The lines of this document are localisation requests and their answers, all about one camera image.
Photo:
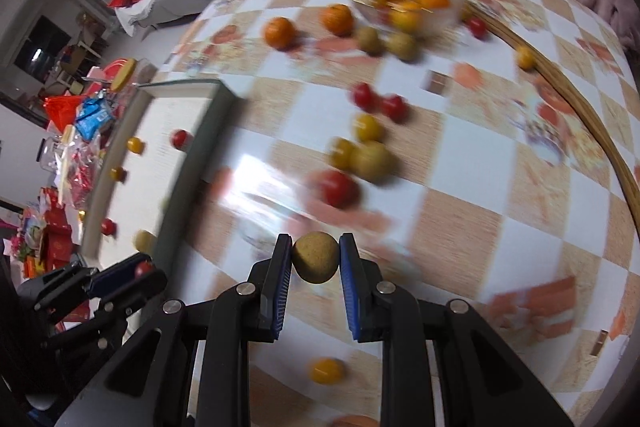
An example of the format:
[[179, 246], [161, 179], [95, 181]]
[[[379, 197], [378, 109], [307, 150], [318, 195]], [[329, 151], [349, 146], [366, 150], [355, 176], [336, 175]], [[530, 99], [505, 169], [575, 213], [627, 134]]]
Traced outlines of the yellow heart shaped tomato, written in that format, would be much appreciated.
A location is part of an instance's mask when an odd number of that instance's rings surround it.
[[333, 386], [344, 381], [347, 375], [346, 365], [336, 358], [315, 359], [309, 366], [309, 378], [322, 386]]

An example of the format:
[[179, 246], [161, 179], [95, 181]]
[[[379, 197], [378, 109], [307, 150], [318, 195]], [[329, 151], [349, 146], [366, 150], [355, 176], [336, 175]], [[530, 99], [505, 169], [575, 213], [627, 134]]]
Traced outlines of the dark yellow tomato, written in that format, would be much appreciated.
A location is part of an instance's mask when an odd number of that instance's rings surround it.
[[356, 150], [357, 147], [352, 141], [344, 138], [335, 138], [329, 147], [329, 165], [338, 170], [349, 171], [350, 167], [352, 167], [352, 155]]
[[112, 168], [110, 173], [115, 182], [124, 182], [126, 180], [127, 171], [120, 166]]

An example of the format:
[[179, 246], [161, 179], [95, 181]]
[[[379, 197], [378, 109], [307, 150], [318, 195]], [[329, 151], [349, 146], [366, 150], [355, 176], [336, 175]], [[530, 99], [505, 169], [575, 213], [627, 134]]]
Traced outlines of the yellow cherry tomato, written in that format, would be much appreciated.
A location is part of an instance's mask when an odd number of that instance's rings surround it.
[[141, 155], [143, 153], [143, 151], [144, 151], [145, 144], [137, 136], [132, 136], [127, 141], [127, 148], [129, 150], [129, 152], [137, 154], [137, 155]]
[[386, 133], [378, 118], [367, 113], [362, 113], [354, 119], [352, 129], [354, 129], [355, 138], [360, 143], [382, 142]]
[[515, 58], [518, 67], [525, 72], [536, 67], [536, 55], [529, 46], [518, 46], [515, 49]]

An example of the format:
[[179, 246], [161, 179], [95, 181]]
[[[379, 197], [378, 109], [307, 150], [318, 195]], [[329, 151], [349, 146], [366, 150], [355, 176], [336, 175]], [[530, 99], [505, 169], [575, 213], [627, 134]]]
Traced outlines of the red cherry tomato in cluster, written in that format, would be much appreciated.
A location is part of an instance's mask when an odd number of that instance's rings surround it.
[[326, 170], [320, 173], [319, 193], [322, 202], [334, 208], [353, 206], [360, 199], [358, 183], [340, 170]]

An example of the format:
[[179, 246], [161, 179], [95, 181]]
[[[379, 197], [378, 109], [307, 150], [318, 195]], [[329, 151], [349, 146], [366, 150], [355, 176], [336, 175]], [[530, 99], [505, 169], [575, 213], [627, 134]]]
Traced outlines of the dark yellow tomato in cluster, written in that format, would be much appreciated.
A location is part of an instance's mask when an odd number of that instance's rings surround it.
[[349, 171], [350, 167], [352, 167], [352, 155], [356, 150], [357, 147], [352, 141], [344, 138], [335, 138], [329, 147], [329, 165], [338, 170]]

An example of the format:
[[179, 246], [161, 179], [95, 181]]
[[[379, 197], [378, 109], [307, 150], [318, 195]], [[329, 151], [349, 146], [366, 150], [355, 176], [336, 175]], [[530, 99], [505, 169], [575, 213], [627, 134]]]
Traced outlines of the yellow cherry tomato in cluster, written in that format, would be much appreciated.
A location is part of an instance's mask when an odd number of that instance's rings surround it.
[[362, 113], [354, 119], [352, 129], [354, 129], [355, 138], [360, 143], [382, 142], [386, 133], [378, 118], [367, 113]]

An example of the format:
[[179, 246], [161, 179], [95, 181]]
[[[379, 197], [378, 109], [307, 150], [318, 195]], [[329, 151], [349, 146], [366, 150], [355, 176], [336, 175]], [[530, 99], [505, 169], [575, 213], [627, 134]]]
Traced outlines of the red cherry tomato pair right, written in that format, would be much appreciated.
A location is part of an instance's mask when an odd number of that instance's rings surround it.
[[402, 96], [393, 94], [382, 98], [381, 110], [388, 119], [396, 124], [401, 124], [407, 120], [410, 107]]

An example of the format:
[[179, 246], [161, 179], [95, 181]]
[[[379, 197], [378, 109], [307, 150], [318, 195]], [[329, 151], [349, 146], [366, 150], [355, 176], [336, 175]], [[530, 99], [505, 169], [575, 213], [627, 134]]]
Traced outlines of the red cherry tomato pair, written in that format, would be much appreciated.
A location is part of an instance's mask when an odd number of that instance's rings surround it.
[[382, 98], [381, 110], [388, 119], [396, 124], [401, 124], [407, 120], [410, 107], [402, 96], [393, 94]]
[[352, 103], [366, 113], [373, 113], [378, 106], [378, 95], [369, 83], [360, 82], [350, 91]]

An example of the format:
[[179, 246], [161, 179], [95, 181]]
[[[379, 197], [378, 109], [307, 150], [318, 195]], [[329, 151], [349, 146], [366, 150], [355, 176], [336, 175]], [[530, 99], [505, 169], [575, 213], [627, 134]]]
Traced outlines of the white cardboard box tray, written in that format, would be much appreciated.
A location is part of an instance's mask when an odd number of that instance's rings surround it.
[[[134, 234], [146, 230], [156, 237], [150, 256], [160, 269], [171, 270], [196, 192], [238, 103], [218, 79], [149, 83], [137, 89], [112, 134], [81, 227], [79, 254], [88, 265], [106, 269], [128, 258], [134, 253]], [[192, 135], [184, 150], [170, 143], [176, 129]], [[127, 148], [132, 136], [145, 144], [141, 155]], [[127, 171], [124, 182], [111, 177], [118, 166]], [[101, 233], [105, 218], [117, 225], [113, 236]]]

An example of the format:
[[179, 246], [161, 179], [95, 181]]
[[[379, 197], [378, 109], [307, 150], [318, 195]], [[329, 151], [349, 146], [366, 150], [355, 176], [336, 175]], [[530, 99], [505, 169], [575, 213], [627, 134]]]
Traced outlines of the red cherry tomato pair left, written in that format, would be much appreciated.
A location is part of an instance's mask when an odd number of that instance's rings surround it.
[[373, 113], [378, 106], [378, 95], [369, 83], [360, 82], [350, 91], [352, 103], [366, 113]]

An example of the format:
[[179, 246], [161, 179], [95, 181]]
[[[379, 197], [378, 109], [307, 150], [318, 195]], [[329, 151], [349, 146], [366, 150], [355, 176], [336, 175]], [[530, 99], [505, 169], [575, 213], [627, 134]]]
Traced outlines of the blue snack packet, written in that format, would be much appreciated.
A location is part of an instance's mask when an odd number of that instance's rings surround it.
[[74, 127], [81, 139], [90, 142], [115, 121], [112, 100], [105, 90], [93, 93], [79, 105]]

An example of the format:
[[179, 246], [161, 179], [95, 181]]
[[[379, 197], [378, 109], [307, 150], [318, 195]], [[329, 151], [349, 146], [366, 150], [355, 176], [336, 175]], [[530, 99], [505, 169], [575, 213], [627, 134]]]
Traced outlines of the green longan bowl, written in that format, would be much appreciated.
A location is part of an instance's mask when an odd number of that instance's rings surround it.
[[386, 49], [398, 60], [406, 63], [414, 62], [420, 54], [420, 46], [416, 38], [404, 32], [390, 34], [386, 40]]
[[358, 27], [355, 40], [358, 49], [370, 56], [379, 56], [385, 51], [385, 44], [374, 27]]

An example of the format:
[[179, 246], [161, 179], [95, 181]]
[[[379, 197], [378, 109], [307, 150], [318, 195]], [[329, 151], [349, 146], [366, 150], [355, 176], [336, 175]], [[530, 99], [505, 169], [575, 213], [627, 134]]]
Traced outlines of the orange tangerine on table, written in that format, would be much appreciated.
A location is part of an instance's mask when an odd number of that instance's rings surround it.
[[352, 34], [355, 19], [352, 10], [346, 4], [331, 4], [323, 9], [320, 22], [332, 35], [348, 37]]
[[294, 46], [297, 29], [286, 17], [273, 17], [262, 28], [262, 38], [270, 48], [283, 51]]

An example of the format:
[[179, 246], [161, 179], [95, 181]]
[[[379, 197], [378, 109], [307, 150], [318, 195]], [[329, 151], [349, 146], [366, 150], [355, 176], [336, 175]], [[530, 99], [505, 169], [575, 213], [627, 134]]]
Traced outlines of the plastic jar yellow lid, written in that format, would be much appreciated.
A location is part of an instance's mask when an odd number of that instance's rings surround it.
[[122, 91], [127, 86], [134, 70], [136, 69], [137, 61], [134, 58], [127, 58], [119, 65], [119, 69], [111, 81], [111, 91], [114, 93]]

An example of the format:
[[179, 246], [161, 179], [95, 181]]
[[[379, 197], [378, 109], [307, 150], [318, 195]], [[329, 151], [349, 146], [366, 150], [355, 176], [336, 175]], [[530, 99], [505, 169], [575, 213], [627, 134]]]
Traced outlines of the yellow cherry tomato by board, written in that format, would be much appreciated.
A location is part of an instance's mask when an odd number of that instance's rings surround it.
[[515, 49], [515, 58], [518, 67], [525, 72], [536, 67], [536, 55], [529, 46], [518, 46]]

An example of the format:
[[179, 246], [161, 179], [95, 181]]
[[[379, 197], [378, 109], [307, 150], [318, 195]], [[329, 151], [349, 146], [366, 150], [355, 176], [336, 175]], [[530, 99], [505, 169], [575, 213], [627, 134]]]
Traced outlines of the red cherry tomato by board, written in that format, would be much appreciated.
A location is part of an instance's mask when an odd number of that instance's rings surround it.
[[469, 29], [470, 34], [478, 40], [485, 40], [488, 35], [487, 25], [481, 18], [477, 16], [470, 16], [465, 21], [466, 28]]

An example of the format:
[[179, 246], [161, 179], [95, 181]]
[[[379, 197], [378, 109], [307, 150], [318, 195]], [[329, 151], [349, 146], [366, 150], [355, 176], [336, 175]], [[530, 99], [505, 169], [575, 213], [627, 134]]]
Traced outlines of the orange tangerine in bowl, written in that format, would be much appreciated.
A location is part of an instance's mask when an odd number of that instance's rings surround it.
[[419, 35], [427, 15], [449, 9], [451, 0], [372, 0], [383, 24], [409, 35]]

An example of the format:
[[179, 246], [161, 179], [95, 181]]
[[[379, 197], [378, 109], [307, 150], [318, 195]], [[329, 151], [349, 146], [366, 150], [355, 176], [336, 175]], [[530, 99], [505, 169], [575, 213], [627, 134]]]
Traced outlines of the long wooden board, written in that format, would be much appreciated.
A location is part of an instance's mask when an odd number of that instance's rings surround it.
[[640, 218], [640, 200], [639, 187], [634, 174], [629, 169], [626, 161], [615, 145], [608, 129], [605, 128], [603, 121], [591, 106], [591, 104], [580, 94], [573, 83], [561, 72], [558, 66], [552, 63], [548, 57], [540, 53], [537, 49], [530, 46], [521, 36], [516, 34], [506, 24], [500, 22], [497, 17], [484, 12], [476, 3], [465, 0], [463, 2], [463, 13], [465, 15], [473, 15], [482, 20], [488, 30], [496, 37], [503, 40], [511, 48], [516, 49], [519, 46], [529, 49], [535, 57], [535, 67], [542, 77], [550, 84], [550, 86], [558, 92], [558, 95], [574, 110], [577, 117], [586, 126], [593, 138], [603, 148], [608, 161], [611, 163], [613, 170], [617, 176], [618, 183], [626, 199], [636, 230], [639, 230]]

